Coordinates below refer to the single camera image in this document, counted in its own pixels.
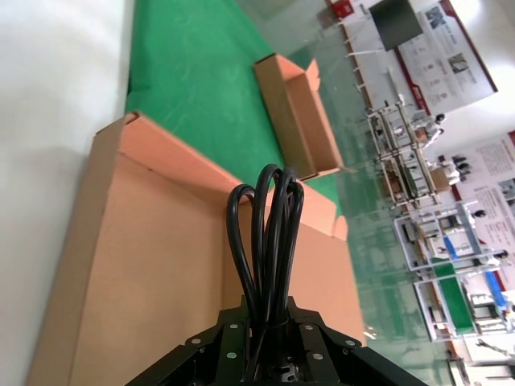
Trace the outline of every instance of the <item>black metal bracket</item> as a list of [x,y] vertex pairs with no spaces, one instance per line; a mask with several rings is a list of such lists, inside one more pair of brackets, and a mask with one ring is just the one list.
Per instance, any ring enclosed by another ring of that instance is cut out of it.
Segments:
[[290,362],[281,368],[281,381],[243,382],[252,338],[242,298],[240,307],[220,312],[214,327],[192,336],[127,386],[425,385],[360,341],[327,327],[318,312],[299,309],[292,297],[288,312]]

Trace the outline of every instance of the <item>black power cord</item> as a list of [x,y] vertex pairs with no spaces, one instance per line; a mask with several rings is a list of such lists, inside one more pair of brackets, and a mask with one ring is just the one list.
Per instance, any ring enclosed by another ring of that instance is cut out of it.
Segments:
[[[265,225],[266,197],[274,180],[274,197]],[[250,272],[238,220],[238,208],[243,197],[252,204],[251,249],[253,277]],[[266,166],[257,180],[256,188],[250,185],[236,187],[227,204],[227,234],[234,263],[240,277],[250,326],[256,338],[253,354],[247,365],[245,380],[256,376],[257,362],[267,331],[281,341],[280,327],[288,321],[287,301],[295,243],[299,233],[304,190],[296,182],[292,168],[281,170],[277,165]]]

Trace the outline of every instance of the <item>poster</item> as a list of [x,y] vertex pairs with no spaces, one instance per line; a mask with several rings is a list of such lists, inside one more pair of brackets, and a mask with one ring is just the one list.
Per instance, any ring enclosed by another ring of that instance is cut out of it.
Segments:
[[448,113],[497,91],[450,0],[417,17],[424,33],[395,54],[420,109]]
[[[476,234],[489,248],[506,250],[515,256],[515,131],[466,149],[445,154],[447,161],[462,166],[462,182],[453,187],[454,198],[475,211],[484,209],[486,218],[476,221]],[[515,267],[501,270],[501,280],[515,289]]]

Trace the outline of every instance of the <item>open cardboard box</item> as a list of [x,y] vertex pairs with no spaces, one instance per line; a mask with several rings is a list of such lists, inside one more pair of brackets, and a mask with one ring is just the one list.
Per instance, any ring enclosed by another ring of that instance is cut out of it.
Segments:
[[438,193],[449,191],[451,189],[451,185],[449,185],[449,179],[447,178],[445,170],[442,167],[431,171],[431,179],[433,180],[433,184],[435,185],[435,189]]
[[427,141],[427,133],[425,128],[419,127],[418,129],[415,129],[414,134],[418,143],[424,143]]
[[[125,384],[238,306],[225,231],[226,200],[238,184],[135,113],[100,131],[27,384]],[[304,188],[290,295],[364,343],[345,218]],[[247,240],[248,216],[244,203]]]
[[303,70],[273,54],[254,71],[286,164],[304,180],[345,169],[318,92],[316,61]]

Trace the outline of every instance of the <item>green table surface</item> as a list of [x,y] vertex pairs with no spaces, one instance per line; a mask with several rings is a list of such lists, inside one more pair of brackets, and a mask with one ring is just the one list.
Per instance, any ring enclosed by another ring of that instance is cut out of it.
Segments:
[[[126,110],[139,110],[245,183],[283,164],[253,63],[270,46],[233,0],[137,2]],[[338,205],[333,176],[309,182]]]
[[[440,263],[444,259],[433,259],[434,263]],[[455,275],[456,271],[452,264],[445,264],[435,267],[437,277],[445,277]],[[440,288],[442,289],[443,296],[447,302],[447,307],[451,313],[452,322],[458,333],[466,334],[474,331],[474,322],[472,315],[468,309],[466,300],[464,298],[460,283],[457,277],[449,277],[439,281]]]

